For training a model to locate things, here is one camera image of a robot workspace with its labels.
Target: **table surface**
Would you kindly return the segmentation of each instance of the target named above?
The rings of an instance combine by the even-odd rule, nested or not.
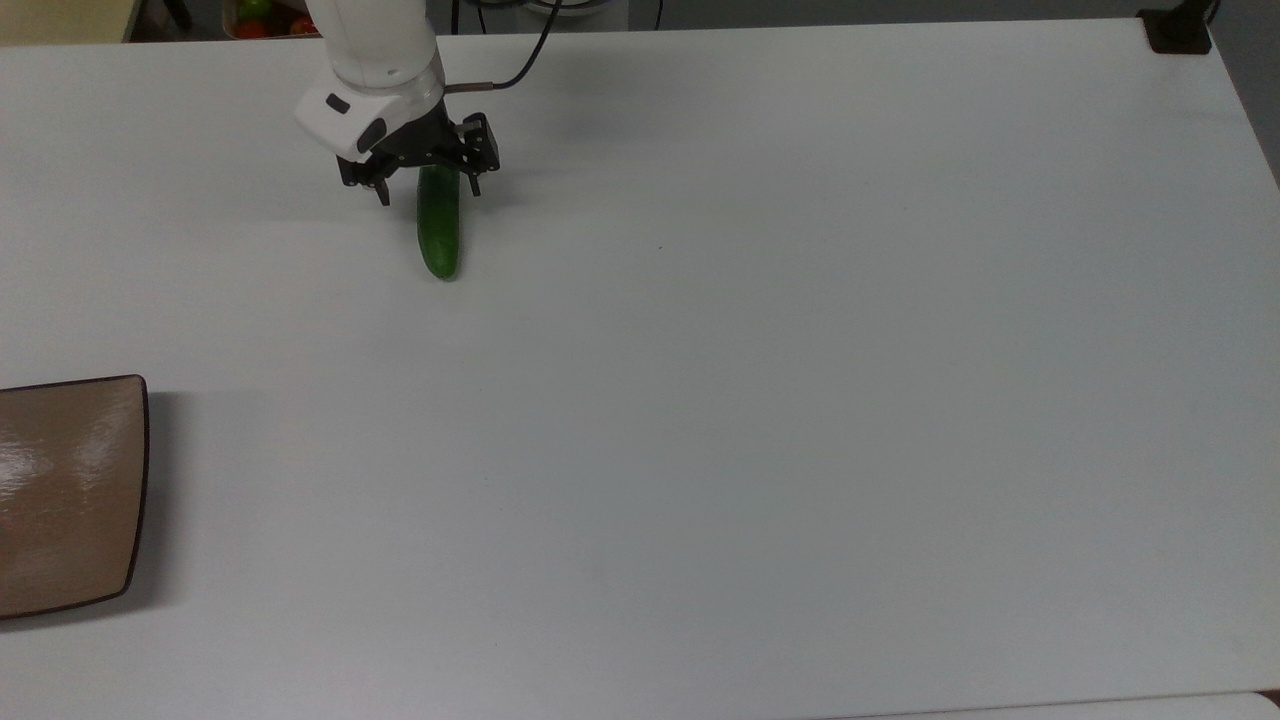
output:
[[[0,0],[0,46],[124,42],[138,0]]]
[[[141,373],[154,423],[134,587],[0,626],[0,716],[1280,685],[1280,193],[1216,53],[558,36],[449,101],[504,152],[454,283],[411,173],[294,127],[323,56],[0,50],[0,379]]]

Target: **tomato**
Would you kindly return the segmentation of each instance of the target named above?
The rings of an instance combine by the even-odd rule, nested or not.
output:
[[[241,40],[256,40],[259,37],[270,37],[266,32],[266,26],[262,20],[244,20],[236,26],[236,37]]]
[[[312,32],[316,32],[316,24],[311,22],[310,15],[302,15],[289,26],[289,35],[310,35]]]
[[[241,0],[237,17],[242,20],[261,20],[271,14],[271,0]]]

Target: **black cable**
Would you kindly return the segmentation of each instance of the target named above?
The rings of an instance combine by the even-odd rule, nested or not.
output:
[[[494,90],[507,90],[508,87],[512,87],[517,82],[525,79],[525,76],[529,74],[530,68],[534,67],[534,60],[536,60],[539,53],[543,51],[543,45],[547,44],[547,36],[552,33],[552,26],[556,23],[556,15],[559,14],[561,5],[563,4],[564,0],[556,0],[556,4],[552,5],[552,12],[549,15],[547,15],[547,24],[543,26],[543,33],[538,37],[538,45],[534,45],[534,51],[529,54],[529,60],[525,61],[525,67],[520,68],[520,72],[516,73],[516,77],[508,79],[507,82],[493,83]]]

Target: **green cucumber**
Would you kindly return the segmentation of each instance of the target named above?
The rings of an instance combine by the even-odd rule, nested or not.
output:
[[[458,273],[458,172],[428,165],[417,174],[417,246],[442,281]]]

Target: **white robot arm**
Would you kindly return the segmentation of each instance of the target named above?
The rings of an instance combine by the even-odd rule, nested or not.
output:
[[[444,68],[425,0],[308,0],[329,63],[294,110],[338,156],[342,181],[378,191],[398,168],[444,165],[477,178],[499,168],[484,114],[461,124],[444,108]]]

